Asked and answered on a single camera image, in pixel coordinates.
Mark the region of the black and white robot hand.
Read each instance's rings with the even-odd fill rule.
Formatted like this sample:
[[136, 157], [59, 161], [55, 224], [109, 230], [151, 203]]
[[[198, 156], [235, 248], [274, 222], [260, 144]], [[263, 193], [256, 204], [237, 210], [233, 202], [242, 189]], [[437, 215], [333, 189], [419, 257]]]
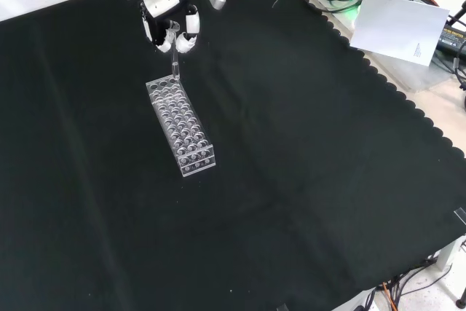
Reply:
[[[186, 30], [175, 34], [174, 22], [169, 18], [185, 10]], [[189, 52], [200, 32], [200, 14], [188, 0], [142, 0], [141, 18], [146, 38], [161, 52], [168, 52], [175, 44], [179, 53]]]

